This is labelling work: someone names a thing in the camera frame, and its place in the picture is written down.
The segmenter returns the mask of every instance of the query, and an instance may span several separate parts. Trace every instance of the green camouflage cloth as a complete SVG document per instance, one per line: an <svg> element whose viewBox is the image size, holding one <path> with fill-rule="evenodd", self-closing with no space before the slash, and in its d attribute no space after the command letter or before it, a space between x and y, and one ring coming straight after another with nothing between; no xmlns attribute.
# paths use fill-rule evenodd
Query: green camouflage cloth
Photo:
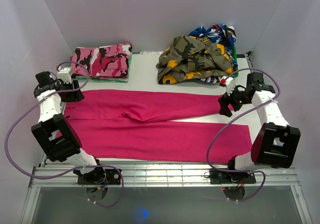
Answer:
<svg viewBox="0 0 320 224"><path fill-rule="evenodd" d="M188 79L225 76L233 72L232 63L223 45L212 43L207 37L179 36L160 55L157 78L159 84L175 84Z"/></svg>

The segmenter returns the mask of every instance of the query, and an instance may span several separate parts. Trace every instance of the red cloth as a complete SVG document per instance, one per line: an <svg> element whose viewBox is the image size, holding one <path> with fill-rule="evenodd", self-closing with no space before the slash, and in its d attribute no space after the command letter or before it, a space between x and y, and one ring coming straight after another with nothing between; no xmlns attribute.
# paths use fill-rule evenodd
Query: red cloth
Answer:
<svg viewBox="0 0 320 224"><path fill-rule="evenodd" d="M82 148L97 158L205 162L224 124L175 122L219 112L219 96L184 93L91 90L67 103L65 116ZM210 160L227 163L251 150L248 126L231 125L214 143Z"/></svg>

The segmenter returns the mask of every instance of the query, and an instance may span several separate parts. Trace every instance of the folded pink camouflage cloth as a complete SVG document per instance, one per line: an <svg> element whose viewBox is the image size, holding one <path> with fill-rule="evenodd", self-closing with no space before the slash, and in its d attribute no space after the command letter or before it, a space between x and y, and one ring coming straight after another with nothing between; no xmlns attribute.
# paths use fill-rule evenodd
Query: folded pink camouflage cloth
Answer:
<svg viewBox="0 0 320 224"><path fill-rule="evenodd" d="M119 43L111 46L75 49L71 61L79 62L88 70L91 78L127 78L132 45ZM80 65L71 64L74 74L86 76Z"/></svg>

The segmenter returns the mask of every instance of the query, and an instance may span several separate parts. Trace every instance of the gray wall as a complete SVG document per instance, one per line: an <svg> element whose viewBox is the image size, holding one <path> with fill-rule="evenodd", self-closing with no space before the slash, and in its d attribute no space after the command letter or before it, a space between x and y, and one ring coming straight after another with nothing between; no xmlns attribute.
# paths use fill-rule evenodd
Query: gray wall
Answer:
<svg viewBox="0 0 320 224"><path fill-rule="evenodd" d="M36 103L35 74L54 71L71 53L44 0L0 0L0 140L10 125ZM42 151L31 134L39 109L13 131L9 150L16 162L31 172ZM17 224L24 208L29 177L11 166L0 151L0 223Z"/></svg>
<svg viewBox="0 0 320 224"><path fill-rule="evenodd" d="M320 223L320 0L281 0L253 51L253 65L281 86L279 106L301 130L295 167L313 223Z"/></svg>
<svg viewBox="0 0 320 224"><path fill-rule="evenodd" d="M234 25L238 52L253 50L280 0L45 0L71 50L131 42L165 50L200 25Z"/></svg>

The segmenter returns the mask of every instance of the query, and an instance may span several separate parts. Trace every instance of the blue camouflage cloth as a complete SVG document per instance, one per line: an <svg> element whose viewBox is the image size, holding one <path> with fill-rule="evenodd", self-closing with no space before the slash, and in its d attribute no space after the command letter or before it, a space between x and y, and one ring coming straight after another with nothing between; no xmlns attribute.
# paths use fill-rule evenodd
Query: blue camouflage cloth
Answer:
<svg viewBox="0 0 320 224"><path fill-rule="evenodd" d="M212 43L222 44L225 47L227 55L231 58L234 68L238 66L235 59L231 56L231 53L233 52L235 47L235 40L237 39L235 28L233 26L226 26L225 24L215 24L208 29L205 29L203 26L201 26L196 30L192 31L189 34L189 36L196 37L197 39L206 36L210 39ZM220 82L219 77L214 76L199 80L207 83Z"/></svg>

